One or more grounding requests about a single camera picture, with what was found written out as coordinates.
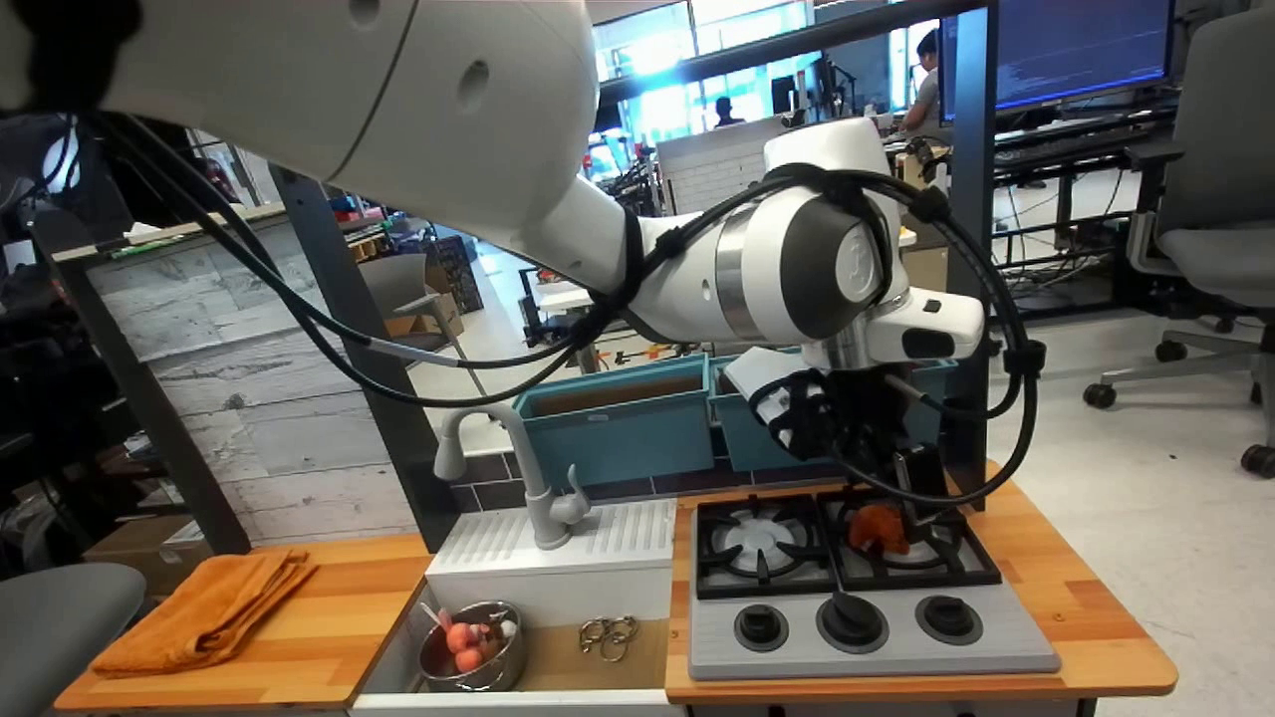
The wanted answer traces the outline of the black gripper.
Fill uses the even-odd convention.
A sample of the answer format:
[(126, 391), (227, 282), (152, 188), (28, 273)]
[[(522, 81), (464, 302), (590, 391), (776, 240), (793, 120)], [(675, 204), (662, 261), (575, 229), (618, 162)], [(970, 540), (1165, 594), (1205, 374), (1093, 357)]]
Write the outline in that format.
[(838, 467), (887, 492), (948, 492), (939, 450), (907, 432), (907, 394), (887, 369), (797, 369), (756, 386), (748, 414), (797, 463)]

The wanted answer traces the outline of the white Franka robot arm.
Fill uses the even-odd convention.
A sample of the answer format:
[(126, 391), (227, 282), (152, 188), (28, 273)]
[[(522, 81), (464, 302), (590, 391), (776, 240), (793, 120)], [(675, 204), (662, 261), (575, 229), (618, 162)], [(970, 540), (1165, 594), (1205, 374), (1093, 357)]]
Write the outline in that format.
[(784, 132), (764, 174), (647, 220), (583, 174), (587, 0), (0, 0), (11, 112), (223, 134), (287, 172), (464, 227), (675, 342), (719, 342), (769, 439), (894, 486), (922, 452), (894, 374), (976, 349), (986, 306), (918, 288), (918, 192), (866, 120)]

